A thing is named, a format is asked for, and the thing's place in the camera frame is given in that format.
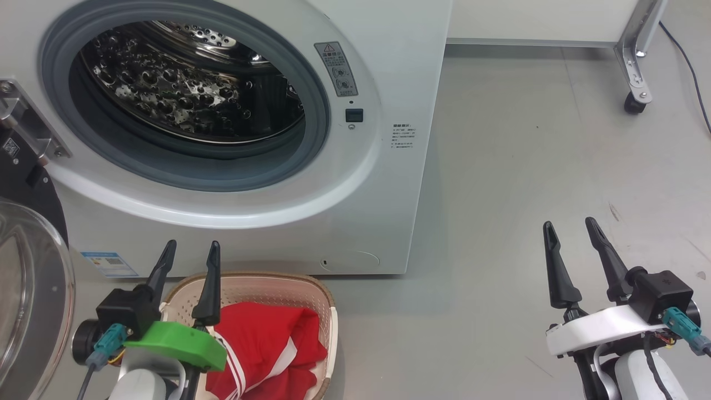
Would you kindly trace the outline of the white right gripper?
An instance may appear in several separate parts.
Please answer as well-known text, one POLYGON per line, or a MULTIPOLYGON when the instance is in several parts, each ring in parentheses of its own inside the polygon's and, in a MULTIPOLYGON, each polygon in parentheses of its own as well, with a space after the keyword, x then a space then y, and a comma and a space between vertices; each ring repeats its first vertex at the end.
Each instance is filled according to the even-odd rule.
MULTIPOLYGON (((608 284, 607 299, 615 304, 627 304, 633 290, 625 281, 629 271, 627 266, 595 218, 586 217, 585 226, 593 248, 599 253, 608 284)), ((543 241, 549 304, 555 309, 577 306, 582 295, 572 284, 560 253, 560 240, 551 221, 543 224, 543 241)), ((649 324, 631 306, 615 306, 556 325, 548 329, 545 335, 549 354, 559 356, 666 327, 663 323, 649 324)))

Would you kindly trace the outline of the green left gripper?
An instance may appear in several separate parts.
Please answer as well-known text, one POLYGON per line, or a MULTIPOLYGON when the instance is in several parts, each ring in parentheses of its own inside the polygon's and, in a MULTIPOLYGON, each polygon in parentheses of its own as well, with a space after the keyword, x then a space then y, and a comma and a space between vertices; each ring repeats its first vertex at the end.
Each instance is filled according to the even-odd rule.
MULTIPOLYGON (((167 275, 173 267, 176 240, 169 240, 147 279, 151 289, 152 304, 159 307, 167 275)), ((193 327, 211 327, 221 320, 221 246, 211 243, 206 260, 207 273, 200 299, 193 307, 193 327)), ((144 349, 153 354, 176 359, 201 371, 224 370, 227 351, 209 332, 189 327, 180 322, 156 321, 137 340, 124 342, 126 348, 144 349)))

